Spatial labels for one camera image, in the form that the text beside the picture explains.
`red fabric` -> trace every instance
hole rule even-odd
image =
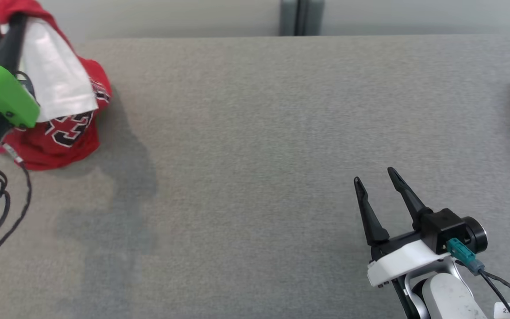
[[[0,0],[0,24],[7,23],[17,12],[45,20],[70,45],[53,16],[35,0]],[[14,129],[6,135],[4,143],[23,158],[28,170],[50,170],[69,165],[87,157],[100,145],[96,116],[109,104],[111,85],[99,63],[81,57],[78,59],[88,73],[99,108],[89,113],[37,123],[34,128],[26,130]]]

